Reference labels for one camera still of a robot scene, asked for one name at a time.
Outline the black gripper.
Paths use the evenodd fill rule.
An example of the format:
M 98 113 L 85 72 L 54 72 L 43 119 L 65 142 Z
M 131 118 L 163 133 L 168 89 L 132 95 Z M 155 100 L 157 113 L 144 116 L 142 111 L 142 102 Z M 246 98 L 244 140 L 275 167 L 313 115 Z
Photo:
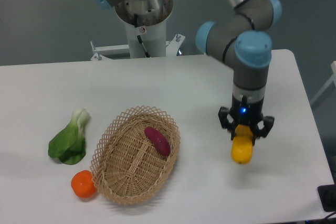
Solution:
M 238 125 L 249 126 L 253 134 L 252 145 L 255 145 L 257 139 L 266 138 L 271 131 L 275 118 L 273 116 L 263 116 L 262 107 L 264 99 L 255 103 L 243 103 L 232 96 L 232 106 L 227 108 L 222 106 L 218 112 L 218 118 L 223 129 L 230 133 L 230 139 L 236 136 L 236 127 Z M 258 124 L 262 122 L 263 127 L 260 129 Z

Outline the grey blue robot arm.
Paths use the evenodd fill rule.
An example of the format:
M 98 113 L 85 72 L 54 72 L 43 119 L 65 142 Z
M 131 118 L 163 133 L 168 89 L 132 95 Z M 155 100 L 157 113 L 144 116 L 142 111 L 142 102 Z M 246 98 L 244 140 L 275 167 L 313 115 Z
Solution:
M 101 8 L 113 7 L 119 18 L 131 28 L 130 55 L 135 58 L 165 56 L 165 33 L 154 35 L 151 29 L 171 14 L 172 0 L 96 0 Z M 264 116 L 262 107 L 272 41 L 266 29 L 282 15 L 279 0 L 229 0 L 234 17 L 220 25 L 205 22 L 197 31 L 197 48 L 230 67 L 234 72 L 232 105 L 222 107 L 218 117 L 222 128 L 233 138 L 239 126 L 251 131 L 251 139 L 266 137 L 274 125 L 272 116 Z

